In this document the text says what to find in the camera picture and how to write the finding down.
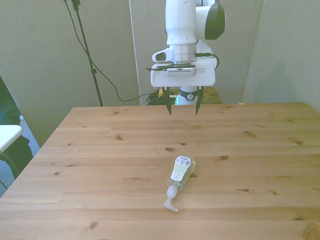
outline black cable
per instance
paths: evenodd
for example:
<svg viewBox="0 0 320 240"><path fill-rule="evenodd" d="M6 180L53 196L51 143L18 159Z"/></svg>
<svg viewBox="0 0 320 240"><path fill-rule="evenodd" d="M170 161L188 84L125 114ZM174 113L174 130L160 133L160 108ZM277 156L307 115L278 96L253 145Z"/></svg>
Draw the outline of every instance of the black cable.
<svg viewBox="0 0 320 240"><path fill-rule="evenodd" d="M218 58L217 55L211 54L211 56L213 56L213 57L216 58L216 66L215 66L215 69L216 69L216 68L219 66L219 64L220 64L220 60L219 60L219 58Z"/></svg>
<svg viewBox="0 0 320 240"><path fill-rule="evenodd" d="M78 41L79 41L81 47L83 48L85 54L88 56L88 58L91 59L91 57L90 57L89 54L87 53L84 45L82 44L82 42L81 42L81 40L80 40L80 38L79 38L79 36L78 36L77 29L76 29L76 26L75 26L75 22L74 22L74 19L73 19L72 15L71 15L69 6L68 6L68 4L67 4L67 0L64 0L64 3L65 3L65 5L66 5L66 8L68 9L68 12L69 12L69 15L70 15L70 18L71 18L71 21L72 21L73 29L74 29L74 32L75 32L75 36L76 36L76 38L78 39ZM114 83L97 67L97 65L94 63L94 61L93 61L92 59L91 59L91 62L92 62L92 64L95 66L95 68L96 68L96 69L109 81L109 83L114 87L116 96L117 96L117 98L118 98L121 102L130 102L130 101L136 100L136 99L138 99L138 98L140 98L140 97L142 97L142 96L151 95L151 94L149 94L149 93L146 93L146 94L142 94L142 95L140 95L140 96L137 96L137 97L132 98L132 99L129 99L129 100L122 100L121 97L120 97L119 94L118 94L118 89L117 89L117 87L114 85Z"/></svg>
<svg viewBox="0 0 320 240"><path fill-rule="evenodd" d="M11 160L10 157L8 157L8 155L6 155L3 151L0 151L0 156L3 155L9 163L11 163L11 165L13 166L12 171L16 171L17 175L19 174L19 170L17 168L17 166L15 165L14 161Z"/></svg>
<svg viewBox="0 0 320 240"><path fill-rule="evenodd" d="M2 186L4 186L5 189L8 189L7 186L0 180L0 184L2 184Z"/></svg>
<svg viewBox="0 0 320 240"><path fill-rule="evenodd" d="M215 58L216 58L216 67L215 67L215 69L216 69L216 68L219 66L219 64L220 64L219 57L218 57L217 55L215 55L215 54L210 53L210 52L206 52L206 53L196 53L195 56L196 56L197 58L199 58L199 57L210 57L210 56L215 57Z"/></svg>

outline white panel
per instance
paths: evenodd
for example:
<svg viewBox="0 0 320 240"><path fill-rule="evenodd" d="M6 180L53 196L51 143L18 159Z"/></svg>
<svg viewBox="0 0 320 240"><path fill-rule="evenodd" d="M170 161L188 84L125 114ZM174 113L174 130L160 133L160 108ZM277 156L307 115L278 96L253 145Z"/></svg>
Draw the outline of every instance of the white panel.
<svg viewBox="0 0 320 240"><path fill-rule="evenodd" d="M123 99L136 97L129 0L81 0L79 8L93 61ZM61 0L0 1L0 75L40 145L71 108L99 106L88 58ZM120 102L112 85L97 78L105 106L139 104Z"/></svg>
<svg viewBox="0 0 320 240"><path fill-rule="evenodd" d="M320 112L320 2L267 0L243 101L305 102Z"/></svg>

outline pump nozzle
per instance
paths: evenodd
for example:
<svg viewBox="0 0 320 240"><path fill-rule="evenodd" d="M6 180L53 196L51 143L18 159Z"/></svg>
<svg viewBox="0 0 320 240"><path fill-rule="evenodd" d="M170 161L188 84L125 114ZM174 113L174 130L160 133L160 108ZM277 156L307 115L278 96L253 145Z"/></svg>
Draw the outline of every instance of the pump nozzle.
<svg viewBox="0 0 320 240"><path fill-rule="evenodd" d="M171 198L168 197L168 199L165 201L163 204L167 209L170 209L171 211L178 212L178 208L175 208L174 206L171 205Z"/></svg>
<svg viewBox="0 0 320 240"><path fill-rule="evenodd" d="M178 209L171 205L171 199L174 199L177 195L178 189L176 189L174 186L170 186L168 188L168 191L166 192L166 195L168 199L165 201L163 206L165 206L167 209L170 209L171 211L178 212Z"/></svg>

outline black cable cord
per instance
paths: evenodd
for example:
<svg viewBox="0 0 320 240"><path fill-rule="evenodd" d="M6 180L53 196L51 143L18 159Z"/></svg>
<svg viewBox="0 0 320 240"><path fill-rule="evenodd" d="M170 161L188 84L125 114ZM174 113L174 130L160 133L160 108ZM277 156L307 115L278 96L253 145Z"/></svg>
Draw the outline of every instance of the black cable cord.
<svg viewBox="0 0 320 240"><path fill-rule="evenodd" d="M217 55L211 54L211 56L213 56L213 57L216 58L216 66L215 66L215 69L216 69L216 68L219 66L219 64L220 64L220 60L219 60L219 58L218 58Z"/></svg>
<svg viewBox="0 0 320 240"><path fill-rule="evenodd" d="M7 186L0 180L0 184L2 184L2 186L4 186L5 189L8 189Z"/></svg>
<svg viewBox="0 0 320 240"><path fill-rule="evenodd" d="M142 96L151 95L150 93L146 93L146 94L142 94L142 95L140 95L140 96L137 96L137 97L132 98L132 99L129 99L129 100L122 100L122 99L121 99L121 97L120 97L119 94L118 94L118 89L117 89L117 87L116 87L116 86L114 85L114 83L97 67L97 65L94 63L94 61L92 61L90 55L87 53L84 45L82 44L82 42L81 42L81 40L80 40L80 38L79 38L79 36L78 36L77 29L76 29L76 26L75 26L75 22L74 22L74 19L73 19L72 15L71 15L69 6L68 6L68 4L67 4L67 0L64 0L64 3L65 3L65 5L66 5L66 8L68 9L68 12L69 12L69 15L70 15L70 18L71 18L71 21L72 21L73 29L74 29L74 32L75 32L75 36L76 36L76 38L78 39L81 47L83 48L85 54L86 54L86 55L88 56L88 58L91 60L92 64L95 66L95 68L96 68L96 69L109 81L109 83L114 87L115 93L116 93L116 96L118 97L118 99L119 99L121 102L130 102L130 101L136 100L136 99L138 99L138 98L140 98L140 97L142 97Z"/></svg>
<svg viewBox="0 0 320 240"><path fill-rule="evenodd" d="M11 158L8 157L8 155L6 155L3 151L0 151L0 156L1 155L3 155L9 163L11 163L11 165L13 166L12 171L15 171L17 174L19 174L19 170L18 170L17 166L15 165L14 161L12 161Z"/></svg>

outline wooden table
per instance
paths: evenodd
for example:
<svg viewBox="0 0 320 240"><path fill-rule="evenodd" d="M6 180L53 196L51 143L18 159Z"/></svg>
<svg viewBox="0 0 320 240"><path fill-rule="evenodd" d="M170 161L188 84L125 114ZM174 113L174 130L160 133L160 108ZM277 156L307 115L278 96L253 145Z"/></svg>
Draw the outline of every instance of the wooden table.
<svg viewBox="0 0 320 240"><path fill-rule="evenodd" d="M197 165L163 207L171 162ZM1 240L319 240L304 103L74 108L0 199Z"/></svg>

